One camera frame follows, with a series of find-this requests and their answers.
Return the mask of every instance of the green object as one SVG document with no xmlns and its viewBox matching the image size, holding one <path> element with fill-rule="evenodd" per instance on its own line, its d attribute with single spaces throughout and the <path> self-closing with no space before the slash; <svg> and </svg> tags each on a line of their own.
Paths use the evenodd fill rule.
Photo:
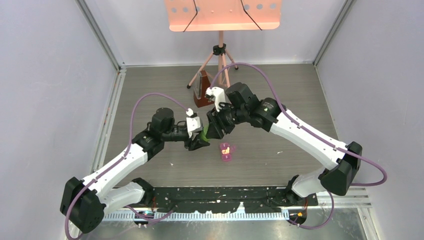
<svg viewBox="0 0 424 240">
<path fill-rule="evenodd" d="M 204 126 L 203 130 L 200 133 L 200 138 L 207 143 L 209 143 L 209 140 L 210 140 L 210 139 L 206 138 L 206 133 L 208 132 L 208 127 L 209 127 L 209 125 Z"/>
</svg>

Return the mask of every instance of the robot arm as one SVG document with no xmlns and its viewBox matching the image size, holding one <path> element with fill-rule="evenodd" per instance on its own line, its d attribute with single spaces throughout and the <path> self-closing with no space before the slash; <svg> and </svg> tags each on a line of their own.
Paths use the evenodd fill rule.
<svg viewBox="0 0 424 240">
<path fill-rule="evenodd" d="M 346 145 L 344 142 L 332 139 L 299 119 L 283 106 L 286 114 L 299 123 L 300 126 L 298 126 L 285 116 L 275 99 L 267 97 L 258 100 L 257 96 L 244 83 L 233 84 L 225 91 L 225 95 L 231 103 L 217 103 L 216 100 L 225 99 L 224 91 L 218 87 L 209 88 L 206 91 L 206 97 L 215 99 L 215 108 L 206 114 L 209 120 L 206 133 L 208 139 L 222 139 L 225 134 L 231 133 L 235 125 L 250 123 L 255 128 L 262 128 L 288 139 L 323 165 L 316 171 L 305 175 L 296 175 L 289 181 L 286 198 L 291 203 L 294 204 L 300 198 L 326 190 L 339 196 L 346 194 L 359 169 L 360 159 L 337 151 L 336 148 L 340 147 L 360 155 L 362 147 L 359 144 L 352 142 Z M 303 130 L 301 126 L 333 143 L 336 148 L 329 147 Z"/>
<path fill-rule="evenodd" d="M 83 233 L 91 232 L 105 215 L 117 209 L 135 203 L 150 204 L 154 190 L 142 178 L 136 178 L 119 188 L 113 187 L 164 149 L 165 142 L 184 142 L 184 147 L 189 151 L 209 146 L 198 134 L 203 130 L 200 117 L 191 109 L 187 115 L 185 121 L 175 124 L 174 112 L 169 108 L 159 108 L 147 128 L 132 139 L 128 154 L 119 164 L 116 163 L 122 159 L 127 148 L 98 171 L 81 180 L 73 177 L 66 183 L 60 205 L 62 214 L 66 215 L 77 193 L 93 179 L 98 180 L 81 195 L 70 215 L 70 221 Z M 115 167 L 103 174 L 112 165 Z"/>
</svg>

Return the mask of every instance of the gray floor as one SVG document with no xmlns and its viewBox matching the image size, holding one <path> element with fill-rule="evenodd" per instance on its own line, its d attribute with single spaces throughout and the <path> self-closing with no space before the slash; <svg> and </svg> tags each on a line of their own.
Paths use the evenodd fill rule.
<svg viewBox="0 0 424 240">
<path fill-rule="evenodd" d="M 260 65 L 274 84 L 284 105 L 302 120 L 336 138 L 336 132 L 319 83 L 311 64 Z M 188 108 L 197 111 L 207 123 L 206 112 L 212 107 L 197 108 L 188 81 L 197 66 L 129 68 L 120 96 L 116 117 L 107 148 L 105 163 L 113 159 L 128 144 L 129 122 L 135 102 L 143 94 L 168 94 Z M 216 66 L 206 70 L 215 74 Z M 272 97 L 259 73 L 251 68 L 231 69 L 230 82 L 248 84 L 259 99 Z M 165 98 L 153 96 L 139 105 L 133 134 L 144 130 L 156 109 L 174 110 L 176 121 L 185 119 L 185 112 Z M 231 162 L 223 162 L 219 144 L 236 146 Z M 147 164 L 129 174 L 120 184 L 134 178 L 144 178 L 154 186 L 266 186 L 285 185 L 294 175 L 305 174 L 320 167 L 308 153 L 288 140 L 251 127 L 248 123 L 236 126 L 223 140 L 211 140 L 211 146 L 188 152 L 182 142 L 167 142 L 162 152 Z"/>
</svg>

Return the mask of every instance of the music stand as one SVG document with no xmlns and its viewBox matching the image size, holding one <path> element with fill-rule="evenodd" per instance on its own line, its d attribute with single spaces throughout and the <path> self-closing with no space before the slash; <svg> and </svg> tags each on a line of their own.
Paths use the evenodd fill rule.
<svg viewBox="0 0 424 240">
<path fill-rule="evenodd" d="M 280 25 L 282 0 L 164 0 L 168 12 L 169 29 L 174 32 L 218 31 L 219 43 L 188 83 L 189 89 L 197 75 L 213 55 L 218 56 L 218 71 L 227 65 L 224 31 L 270 30 Z M 230 86 L 228 70 L 224 71 L 226 86 Z"/>
</svg>

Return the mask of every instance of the wooden metronome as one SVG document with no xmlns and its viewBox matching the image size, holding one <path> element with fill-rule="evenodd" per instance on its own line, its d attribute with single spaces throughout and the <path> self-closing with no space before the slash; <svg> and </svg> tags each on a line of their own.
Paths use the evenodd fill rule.
<svg viewBox="0 0 424 240">
<path fill-rule="evenodd" d="M 205 97 L 206 89 L 211 86 L 209 82 L 208 74 L 205 70 L 200 71 L 197 74 L 197 80 L 194 81 L 193 99 L 194 103 L 198 108 L 211 105 L 214 101 L 209 100 Z"/>
</svg>

